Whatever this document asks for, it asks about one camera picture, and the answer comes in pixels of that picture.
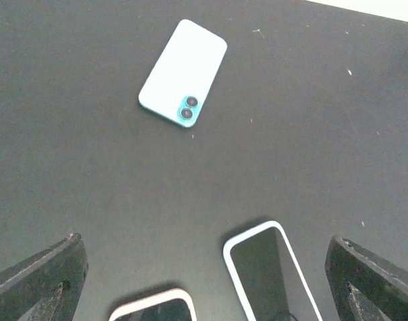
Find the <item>teal phone case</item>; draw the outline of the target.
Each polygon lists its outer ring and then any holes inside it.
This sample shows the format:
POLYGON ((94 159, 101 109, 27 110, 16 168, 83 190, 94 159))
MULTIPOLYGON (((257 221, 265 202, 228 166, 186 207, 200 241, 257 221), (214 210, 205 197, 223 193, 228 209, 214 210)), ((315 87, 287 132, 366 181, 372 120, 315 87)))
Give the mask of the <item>teal phone case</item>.
POLYGON ((181 20, 138 94, 140 105, 184 128, 194 126, 226 51, 224 39, 181 20))

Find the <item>pink phone case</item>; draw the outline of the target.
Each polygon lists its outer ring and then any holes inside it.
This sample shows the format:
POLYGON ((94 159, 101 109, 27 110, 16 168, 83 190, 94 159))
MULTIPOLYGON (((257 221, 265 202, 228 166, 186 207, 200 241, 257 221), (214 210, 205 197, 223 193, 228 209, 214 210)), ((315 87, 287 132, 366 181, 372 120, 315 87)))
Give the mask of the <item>pink phone case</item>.
POLYGON ((120 321, 116 320, 120 316, 127 315, 129 313, 137 312, 139 310, 149 308, 151 306, 155 306, 157 304, 161 304, 163 302, 167 302, 174 299, 182 299, 184 300, 189 308, 191 313, 192 321, 197 321, 197 315, 195 311, 195 307, 192 301, 192 297, 184 290, 180 288, 173 288, 158 294, 154 294, 148 296, 146 298, 142 298, 133 302, 129 302, 127 304, 123 304, 117 307, 113 313, 111 313, 109 317, 109 321, 120 321))

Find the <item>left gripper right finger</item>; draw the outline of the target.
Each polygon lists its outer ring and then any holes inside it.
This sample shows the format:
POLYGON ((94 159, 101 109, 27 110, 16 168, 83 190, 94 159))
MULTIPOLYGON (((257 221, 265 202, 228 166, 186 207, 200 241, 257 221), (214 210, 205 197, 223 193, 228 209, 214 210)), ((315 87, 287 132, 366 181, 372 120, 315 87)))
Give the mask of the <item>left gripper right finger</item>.
POLYGON ((325 271, 341 320, 408 320, 408 271, 333 236, 325 271))

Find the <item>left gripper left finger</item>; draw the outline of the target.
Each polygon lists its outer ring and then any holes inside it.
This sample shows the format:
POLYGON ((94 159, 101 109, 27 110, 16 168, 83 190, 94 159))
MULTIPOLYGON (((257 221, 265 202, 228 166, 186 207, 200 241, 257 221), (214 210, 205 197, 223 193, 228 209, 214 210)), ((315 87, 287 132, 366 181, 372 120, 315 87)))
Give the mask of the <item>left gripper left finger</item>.
POLYGON ((73 320, 88 274, 75 233, 0 272, 0 320, 73 320))

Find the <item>black phone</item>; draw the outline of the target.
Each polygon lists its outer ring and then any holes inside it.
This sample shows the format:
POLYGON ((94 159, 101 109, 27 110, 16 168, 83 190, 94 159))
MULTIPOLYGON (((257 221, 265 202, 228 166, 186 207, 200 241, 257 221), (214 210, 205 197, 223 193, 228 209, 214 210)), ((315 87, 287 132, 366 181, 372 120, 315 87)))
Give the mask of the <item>black phone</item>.
POLYGON ((149 308, 120 316, 121 321, 192 321, 187 303, 174 299, 149 308))

